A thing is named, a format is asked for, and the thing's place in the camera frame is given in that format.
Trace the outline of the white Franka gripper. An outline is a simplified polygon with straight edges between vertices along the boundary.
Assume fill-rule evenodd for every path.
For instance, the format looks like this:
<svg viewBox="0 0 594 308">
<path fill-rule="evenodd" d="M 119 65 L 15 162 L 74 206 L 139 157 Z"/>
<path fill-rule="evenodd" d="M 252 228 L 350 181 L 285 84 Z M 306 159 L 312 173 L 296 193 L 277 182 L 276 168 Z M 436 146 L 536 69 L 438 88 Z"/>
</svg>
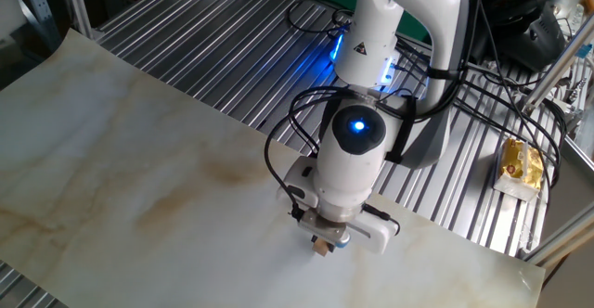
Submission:
<svg viewBox="0 0 594 308">
<path fill-rule="evenodd" d="M 312 235 L 328 242 L 328 250 L 344 248 L 354 242 L 382 254 L 391 237 L 399 233 L 399 224 L 385 211 L 371 204 L 369 191 L 347 193 L 325 185 L 317 171 L 316 159 L 299 157 L 286 173 L 277 199 L 298 205 L 297 224 Z"/>
</svg>

